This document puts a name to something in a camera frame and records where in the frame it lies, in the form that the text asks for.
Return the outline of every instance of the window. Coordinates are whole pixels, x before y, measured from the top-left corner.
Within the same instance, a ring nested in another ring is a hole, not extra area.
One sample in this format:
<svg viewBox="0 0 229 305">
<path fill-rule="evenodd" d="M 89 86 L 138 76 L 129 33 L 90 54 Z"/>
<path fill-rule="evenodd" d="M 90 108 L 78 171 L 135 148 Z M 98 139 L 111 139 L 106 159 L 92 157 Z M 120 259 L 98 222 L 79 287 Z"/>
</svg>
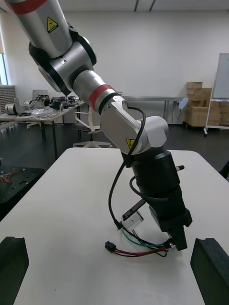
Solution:
<svg viewBox="0 0 229 305">
<path fill-rule="evenodd" d="M 0 83 L 8 85 L 4 55 L 0 54 Z"/>
</svg>

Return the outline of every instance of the metal table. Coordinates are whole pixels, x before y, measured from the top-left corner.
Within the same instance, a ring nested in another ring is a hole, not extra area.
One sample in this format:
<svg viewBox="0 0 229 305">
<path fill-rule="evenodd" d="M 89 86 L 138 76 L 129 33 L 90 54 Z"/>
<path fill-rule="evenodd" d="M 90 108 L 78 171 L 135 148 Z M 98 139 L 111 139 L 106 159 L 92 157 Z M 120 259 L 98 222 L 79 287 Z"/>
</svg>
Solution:
<svg viewBox="0 0 229 305">
<path fill-rule="evenodd" d="M 180 102 L 185 97 L 178 96 L 124 96 L 123 97 L 130 106 L 134 106 L 136 102 L 164 102 L 163 118 L 168 120 L 168 105 L 169 102 Z"/>
</svg>

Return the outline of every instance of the whiteboard stand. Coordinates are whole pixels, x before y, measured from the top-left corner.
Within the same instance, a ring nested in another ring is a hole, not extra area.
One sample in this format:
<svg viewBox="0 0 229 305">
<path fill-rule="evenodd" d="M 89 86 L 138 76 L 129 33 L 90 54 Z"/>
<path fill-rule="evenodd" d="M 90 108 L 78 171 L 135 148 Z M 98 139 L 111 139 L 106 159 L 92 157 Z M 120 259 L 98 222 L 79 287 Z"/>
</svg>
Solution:
<svg viewBox="0 0 229 305">
<path fill-rule="evenodd" d="M 204 128 L 204 137 L 208 134 L 208 128 L 229 129 L 229 126 L 211 126 L 208 125 L 211 103 L 229 102 L 229 54 L 222 53 L 219 55 L 219 63 L 217 68 L 214 85 L 211 92 L 210 103 L 208 106 L 208 115 L 206 126 Z"/>
</svg>

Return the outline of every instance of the ceiling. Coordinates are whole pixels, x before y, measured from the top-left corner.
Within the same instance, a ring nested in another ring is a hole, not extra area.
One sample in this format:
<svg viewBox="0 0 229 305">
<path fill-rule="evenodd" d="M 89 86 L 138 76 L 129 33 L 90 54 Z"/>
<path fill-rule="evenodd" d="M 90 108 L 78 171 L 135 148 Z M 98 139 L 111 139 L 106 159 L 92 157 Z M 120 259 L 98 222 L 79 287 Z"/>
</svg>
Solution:
<svg viewBox="0 0 229 305">
<path fill-rule="evenodd" d="M 70 11 L 186 11 L 229 10 L 229 0 L 59 0 Z M 8 11 L 4 0 L 0 7 Z"/>
</svg>

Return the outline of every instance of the robotic arm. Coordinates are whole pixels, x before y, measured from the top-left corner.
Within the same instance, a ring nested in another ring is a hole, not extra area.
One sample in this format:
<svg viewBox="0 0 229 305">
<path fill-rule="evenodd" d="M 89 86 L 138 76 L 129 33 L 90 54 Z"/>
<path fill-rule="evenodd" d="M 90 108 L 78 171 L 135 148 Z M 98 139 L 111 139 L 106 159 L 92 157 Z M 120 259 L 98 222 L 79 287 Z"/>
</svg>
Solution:
<svg viewBox="0 0 229 305">
<path fill-rule="evenodd" d="M 75 92 L 98 112 L 102 131 L 125 158 L 135 143 L 141 121 L 127 113 L 125 99 L 94 72 L 96 56 L 89 41 L 66 22 L 57 0 L 5 2 L 29 37 L 30 55 L 44 78 L 58 92 Z M 180 251 L 187 248 L 184 225 L 188 227 L 192 218 L 182 199 L 171 153 L 163 149 L 167 131 L 167 122 L 161 117 L 147 118 L 126 166 L 132 167 L 153 218 Z"/>
</svg>

